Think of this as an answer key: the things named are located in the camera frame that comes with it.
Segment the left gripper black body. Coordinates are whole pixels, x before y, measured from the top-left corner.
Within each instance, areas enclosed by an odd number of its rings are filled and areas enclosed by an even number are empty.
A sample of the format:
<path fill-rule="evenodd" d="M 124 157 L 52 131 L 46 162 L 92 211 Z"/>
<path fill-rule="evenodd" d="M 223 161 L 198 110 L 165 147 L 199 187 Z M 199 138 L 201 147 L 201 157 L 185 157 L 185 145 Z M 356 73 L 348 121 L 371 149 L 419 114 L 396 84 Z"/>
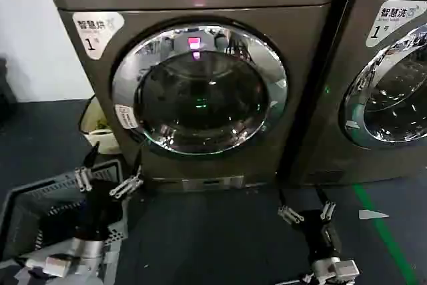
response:
<path fill-rule="evenodd" d="M 92 190 L 85 193 L 79 212 L 75 237 L 86 241 L 106 241 L 109 225 L 123 218 L 122 202 L 109 193 L 117 187 L 113 181 L 92 180 Z"/>

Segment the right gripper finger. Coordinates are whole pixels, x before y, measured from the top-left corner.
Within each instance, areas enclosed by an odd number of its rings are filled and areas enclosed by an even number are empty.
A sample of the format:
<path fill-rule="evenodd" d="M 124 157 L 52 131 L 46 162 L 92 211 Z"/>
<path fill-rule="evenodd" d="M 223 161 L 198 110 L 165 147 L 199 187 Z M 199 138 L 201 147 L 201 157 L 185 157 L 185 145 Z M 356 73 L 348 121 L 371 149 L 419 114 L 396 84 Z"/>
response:
<path fill-rule="evenodd" d="M 304 217 L 299 215 L 291 207 L 289 207 L 287 199 L 283 191 L 279 191 L 280 205 L 278 207 L 278 215 L 288 224 L 300 224 L 304 222 Z"/>
<path fill-rule="evenodd" d="M 322 188 L 317 187 L 316 188 L 316 193 L 323 205 L 321 214 L 320 214 L 320 218 L 322 221 L 324 222 L 329 222 L 332 219 L 332 215 L 334 213 L 335 207 L 336 207 L 336 203 L 331 201 L 325 191 Z"/>

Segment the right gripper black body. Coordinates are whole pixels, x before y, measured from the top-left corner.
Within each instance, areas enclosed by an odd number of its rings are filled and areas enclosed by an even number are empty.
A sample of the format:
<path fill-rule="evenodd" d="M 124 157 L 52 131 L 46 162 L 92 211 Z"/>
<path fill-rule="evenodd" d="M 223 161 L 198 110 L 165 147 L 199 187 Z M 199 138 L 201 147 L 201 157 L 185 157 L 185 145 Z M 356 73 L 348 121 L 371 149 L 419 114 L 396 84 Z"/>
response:
<path fill-rule="evenodd" d="M 321 210 L 304 210 L 304 218 L 299 229 L 308 245 L 308 261 L 315 262 L 326 258 L 338 257 L 341 243 L 331 220 L 321 219 Z"/>

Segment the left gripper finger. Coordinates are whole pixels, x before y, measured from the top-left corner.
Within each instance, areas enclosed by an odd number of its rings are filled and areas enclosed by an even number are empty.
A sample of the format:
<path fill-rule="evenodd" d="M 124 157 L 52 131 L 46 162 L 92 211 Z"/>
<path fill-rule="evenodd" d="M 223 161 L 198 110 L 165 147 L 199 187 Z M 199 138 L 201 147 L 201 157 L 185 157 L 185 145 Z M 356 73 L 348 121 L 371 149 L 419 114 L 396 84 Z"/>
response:
<path fill-rule="evenodd" d="M 109 191 L 112 198 L 126 198 L 144 183 L 141 164 L 134 167 L 131 175 L 118 186 Z"/>
<path fill-rule="evenodd" d="M 74 169 L 74 177 L 77 182 L 80 192 L 90 192 L 92 190 L 91 169 L 95 164 L 99 150 L 99 142 L 97 141 L 91 147 L 89 153 L 84 157 L 83 163 L 80 167 Z"/>

